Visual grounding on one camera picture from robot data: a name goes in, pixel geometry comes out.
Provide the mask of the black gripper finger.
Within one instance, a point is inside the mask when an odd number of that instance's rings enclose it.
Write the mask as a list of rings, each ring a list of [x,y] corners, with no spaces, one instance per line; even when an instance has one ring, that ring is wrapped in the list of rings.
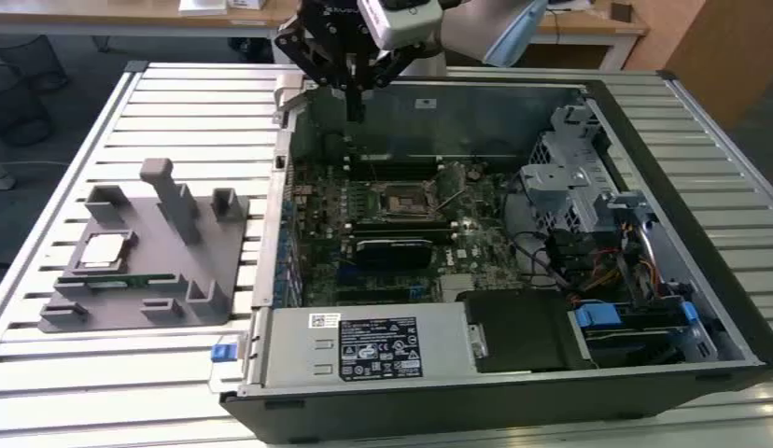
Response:
[[[353,77],[348,57],[331,60],[323,56],[311,42],[311,34],[292,17],[276,33],[274,44],[304,74],[320,86],[333,88],[345,101],[347,121],[353,121]]]
[[[376,57],[375,52],[356,52],[353,56],[353,121],[363,122],[365,91],[385,87],[400,75],[409,63],[424,55],[424,43],[415,43],[385,52]]]

